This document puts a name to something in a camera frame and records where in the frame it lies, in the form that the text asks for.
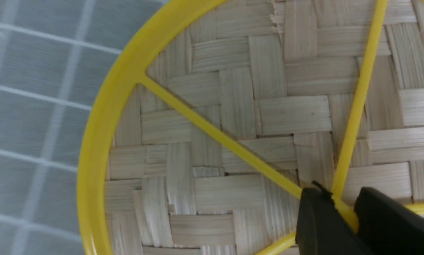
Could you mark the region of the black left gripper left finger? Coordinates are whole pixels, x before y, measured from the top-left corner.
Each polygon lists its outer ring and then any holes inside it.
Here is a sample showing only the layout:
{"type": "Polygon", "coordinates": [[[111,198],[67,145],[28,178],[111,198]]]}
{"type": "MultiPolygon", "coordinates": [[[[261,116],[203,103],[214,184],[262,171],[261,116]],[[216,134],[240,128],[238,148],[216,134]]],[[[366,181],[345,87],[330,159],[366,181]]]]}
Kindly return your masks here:
{"type": "Polygon", "coordinates": [[[369,255],[369,248],[349,227],[317,181],[304,188],[297,219],[296,244],[301,255],[369,255]]]}

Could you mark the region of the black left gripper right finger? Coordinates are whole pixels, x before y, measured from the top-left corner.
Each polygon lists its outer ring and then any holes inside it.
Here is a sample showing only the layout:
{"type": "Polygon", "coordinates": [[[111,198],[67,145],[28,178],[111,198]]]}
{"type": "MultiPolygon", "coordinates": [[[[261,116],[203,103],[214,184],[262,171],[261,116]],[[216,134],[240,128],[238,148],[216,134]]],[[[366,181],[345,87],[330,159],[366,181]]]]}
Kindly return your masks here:
{"type": "Polygon", "coordinates": [[[358,237],[376,255],[424,255],[424,218],[372,187],[354,205],[358,237]]]}

